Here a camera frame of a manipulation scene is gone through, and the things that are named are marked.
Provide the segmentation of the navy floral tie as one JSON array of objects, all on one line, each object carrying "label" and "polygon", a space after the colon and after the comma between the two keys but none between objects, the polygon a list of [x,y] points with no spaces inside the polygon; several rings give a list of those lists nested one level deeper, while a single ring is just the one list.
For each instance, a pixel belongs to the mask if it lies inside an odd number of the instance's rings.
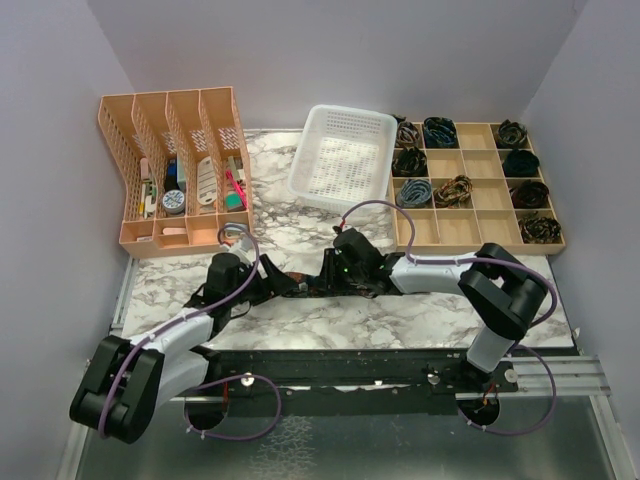
[{"label": "navy floral tie", "polygon": [[297,286],[281,294],[283,298],[334,298],[360,296],[367,299],[377,297],[377,294],[361,285],[346,282],[340,275],[328,281],[322,275],[310,275],[301,272],[287,272]]}]

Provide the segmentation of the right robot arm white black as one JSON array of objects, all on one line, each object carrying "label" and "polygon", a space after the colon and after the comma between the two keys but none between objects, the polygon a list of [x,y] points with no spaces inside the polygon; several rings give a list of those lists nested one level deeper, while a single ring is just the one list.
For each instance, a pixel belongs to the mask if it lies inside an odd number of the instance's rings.
[{"label": "right robot arm white black", "polygon": [[551,310],[557,306],[550,281],[495,243],[454,256],[383,255],[356,229],[335,231],[326,281],[330,293],[443,293],[467,299],[484,323],[459,367],[469,390],[481,391],[494,381],[496,367],[534,325],[546,297]]}]

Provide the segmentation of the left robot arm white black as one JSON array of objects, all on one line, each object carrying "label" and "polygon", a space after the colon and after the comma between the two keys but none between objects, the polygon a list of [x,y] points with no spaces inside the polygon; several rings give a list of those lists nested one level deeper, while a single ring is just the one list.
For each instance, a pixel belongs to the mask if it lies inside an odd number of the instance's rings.
[{"label": "left robot arm white black", "polygon": [[70,419],[104,437],[137,441],[163,402],[192,388],[202,395],[218,388],[220,369],[194,348],[224,329],[231,309],[298,287],[265,254],[250,265],[233,253],[215,255],[191,306],[144,335],[109,335],[99,343],[71,402]]}]

